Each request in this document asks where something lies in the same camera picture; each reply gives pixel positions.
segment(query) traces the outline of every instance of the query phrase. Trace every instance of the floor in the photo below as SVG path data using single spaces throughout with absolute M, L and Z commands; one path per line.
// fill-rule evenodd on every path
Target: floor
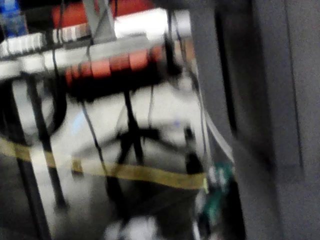
M 17 92 L 15 94 L 19 96 L 17 98 L 17 104 L 20 105 L 19 114 L 24 128 L 27 129 L 28 124 L 32 122 L 32 117 L 28 114 L 28 107 L 24 105 L 22 93 Z M 150 92 L 150 87 L 147 87 L 138 90 L 132 96 L 134 114 L 141 125 L 148 124 Z M 122 95 L 111 96 L 87 104 L 87 111 L 100 143 L 108 136 L 116 134 L 118 129 L 125 129 L 126 112 L 120 117 L 116 128 L 123 106 Z M 168 83 L 156 86 L 154 88 L 151 120 L 152 125 L 155 126 L 157 123 L 170 122 L 175 123 L 178 127 L 184 122 L 190 122 L 195 133 L 197 153 L 200 157 L 203 156 L 200 108 L 195 94 L 177 93 Z M 181 133 L 173 134 L 173 132 L 169 131 L 166 137 L 172 142 L 183 143 L 184 135 Z M 98 153 L 95 148 L 87 149 L 88 146 L 94 146 L 93 138 L 81 106 L 72 99 L 69 101 L 63 126 L 52 137 L 51 144 L 58 166 L 57 172 L 62 191 L 68 203 L 67 210 L 57 209 L 55 206 L 55 197 L 42 147 L 40 145 L 34 146 L 30 151 L 30 156 L 52 239 L 100 239 L 107 225 L 118 219 L 118 214 L 115 211 L 115 204 L 106 194 L 105 178 L 95 174 L 95 172 L 101 172 Z M 102 148 L 104 161 L 106 163 L 115 162 L 119 149 L 118 144 L 111 148 Z M 149 141 L 143 144 L 143 151 L 145 166 L 173 173 L 186 173 L 185 157 L 183 155 L 169 153 Z M 74 157 L 82 159 L 81 167 L 85 173 L 72 174 L 71 166 Z M 127 163 L 130 165 L 137 164 L 133 152 L 130 152 Z M 18 172 L 14 172 L 13 176 L 18 178 Z M 152 182 L 152 177 L 150 179 L 150 182 L 120 180 L 130 213 L 133 216 L 156 216 L 161 234 L 167 239 L 188 239 L 191 234 L 189 232 L 189 229 L 191 229 L 191 209 L 197 191 L 169 187 Z M 13 193 L 15 184 L 5 185 L 11 196 L 15 196 L 15 193 Z M 11 204 L 9 200 L 6 204 L 11 206 L 14 211 L 18 206 L 27 208 L 26 199 L 21 200 L 21 202 L 24 202 L 23 207 L 21 206 L 22 203 Z M 10 218 L 10 214 L 5 214 L 5 212 L 6 210 L 2 210 L 2 216 Z

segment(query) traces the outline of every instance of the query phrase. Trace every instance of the metal pole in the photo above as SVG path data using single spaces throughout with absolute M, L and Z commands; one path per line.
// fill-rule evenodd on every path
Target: metal pole
M 15 102 L 12 85 L 8 84 L 6 89 L 2 92 L 6 95 L 3 99 L 7 100 L 7 103 L 3 108 L 5 122 L 8 124 L 8 130 L 11 133 L 15 133 L 17 136 L 23 136 L 24 131 L 19 119 L 19 113 Z M 22 139 L 19 144 L 25 145 L 25 139 Z M 18 163 L 21 179 L 23 182 L 24 191 L 28 200 L 34 228 L 38 239 L 51 240 L 50 230 L 48 227 L 44 207 L 42 204 L 41 196 L 39 193 L 36 176 L 31 162 L 27 162 L 19 158 L 18 150 L 15 149 L 16 160 Z
M 50 175 L 50 179 L 53 187 L 55 203 L 58 208 L 65 208 L 67 207 L 67 203 L 64 198 L 64 194 L 60 184 L 60 179 L 59 179 L 59 175 L 56 168 L 56 161 L 53 154 L 47 154 L 47 153 L 52 153 L 52 147 L 50 143 L 50 136 L 48 134 L 47 126 L 42 113 L 42 101 L 38 95 L 36 79 L 31 79 L 27 83 L 27 88 L 28 88 L 30 99 L 31 99 L 36 127 L 39 133 L 41 133 L 41 135 L 44 137 L 41 140 L 41 143 L 43 146 L 43 150 L 45 152 L 44 156 L 45 156 L 45 160 L 47 163 L 47 167 L 48 167 L 48 171 L 49 171 L 49 175 Z

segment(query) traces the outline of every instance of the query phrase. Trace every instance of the black pole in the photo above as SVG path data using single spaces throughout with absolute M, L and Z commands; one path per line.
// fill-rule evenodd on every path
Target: black pole
M 42 113 L 42 101 L 38 95 L 36 79 L 32 77 L 28 80 L 27 89 L 32 104 L 32 110 L 34 112 L 35 124 L 38 132 L 41 133 L 42 136 L 41 143 L 43 146 L 43 150 L 45 152 L 52 153 L 50 136 L 48 134 L 47 126 Z M 60 179 L 56 168 L 56 161 L 53 157 L 53 154 L 51 156 L 52 157 L 49 158 L 49 156 L 47 156 L 46 154 L 44 155 L 49 171 L 50 180 L 52 183 L 55 203 L 58 208 L 65 208 L 67 207 L 67 203 L 60 184 Z
M 124 102 L 125 102 L 127 115 L 128 115 L 128 128 L 129 128 L 128 131 L 130 133 L 129 136 L 131 137 L 131 142 L 133 143 L 136 160 L 140 165 L 142 165 L 144 153 L 142 150 L 141 140 L 140 140 L 141 133 L 132 109 L 129 90 L 124 91 Z
M 7 123 L 8 131 L 10 133 L 14 133 L 16 136 L 23 136 L 24 131 L 19 119 L 19 113 L 14 98 L 12 85 L 8 84 L 7 86 L 2 87 L 4 89 L 2 90 L 1 97 L 6 99 L 6 104 L 3 105 L 2 110 L 4 120 Z M 26 140 L 21 139 L 19 144 L 26 145 Z M 23 182 L 24 191 L 28 200 L 37 238 L 39 240 L 51 240 L 50 230 L 32 164 L 31 162 L 25 161 L 19 157 L 16 157 L 16 160 Z

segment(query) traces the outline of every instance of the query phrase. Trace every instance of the white floor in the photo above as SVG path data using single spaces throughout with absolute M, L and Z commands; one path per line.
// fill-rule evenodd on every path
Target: white floor
M 17 102 L 18 104 L 23 104 L 23 97 L 21 97 L 20 103 L 19 99 Z M 134 113 L 140 124 L 147 123 L 149 104 L 150 87 L 140 89 L 132 97 Z M 116 134 L 116 122 L 124 106 L 122 95 L 119 94 L 96 100 L 94 103 L 86 104 L 86 106 L 99 142 L 108 136 Z M 32 119 L 30 116 L 28 117 L 27 111 L 29 110 L 27 107 L 19 109 L 24 125 L 28 125 L 28 122 Z M 176 124 L 190 122 L 195 132 L 198 155 L 203 156 L 200 108 L 195 94 L 183 95 L 177 93 L 168 83 L 156 86 L 154 88 L 154 104 L 151 119 L 152 124 L 155 125 L 163 122 L 174 122 Z M 125 128 L 126 123 L 127 115 L 124 112 L 120 118 L 119 127 Z M 182 134 L 175 137 L 169 134 L 168 137 L 176 142 L 184 140 Z M 59 166 L 57 170 L 62 190 L 69 203 L 69 210 L 67 212 L 55 209 L 53 189 L 41 146 L 38 145 L 32 149 L 31 158 L 34 162 L 33 168 L 52 239 L 92 239 L 90 238 L 93 234 L 92 228 L 95 228 L 96 231 L 101 231 L 104 229 L 105 224 L 110 222 L 110 219 L 114 219 L 116 213 L 113 204 L 106 196 L 103 177 L 85 174 L 83 177 L 74 178 L 71 173 L 72 156 L 84 158 L 84 161 L 82 161 L 84 172 L 86 168 L 99 166 L 98 154 L 94 148 L 92 151 L 86 152 L 85 156 L 79 156 L 79 151 L 88 145 L 94 146 L 93 138 L 80 104 L 75 102 L 68 104 L 63 126 L 52 137 L 51 143 L 56 164 Z M 103 149 L 105 162 L 114 162 L 119 149 L 120 146 L 118 145 L 113 148 Z M 184 156 L 169 154 L 148 142 L 144 145 L 143 150 L 146 166 L 176 173 L 186 172 Z M 130 155 L 129 163 L 135 164 L 134 154 Z M 129 181 L 122 181 L 122 183 L 123 191 L 128 191 L 131 194 L 131 201 L 139 201 L 134 192 L 130 193 L 131 184 Z M 167 191 L 168 187 L 159 187 L 159 189 L 160 191 Z

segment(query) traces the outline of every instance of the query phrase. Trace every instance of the white cable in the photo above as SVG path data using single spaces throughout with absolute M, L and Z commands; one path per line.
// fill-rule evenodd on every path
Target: white cable
M 205 109 L 204 109 L 204 116 L 205 116 L 205 123 L 208 126 L 209 131 L 212 133 L 214 139 L 216 140 L 218 145 L 221 147 L 221 149 L 224 151 L 225 155 L 230 159 L 230 161 L 235 163 L 232 147 L 227 143 L 225 138 L 218 131 L 210 115 Z

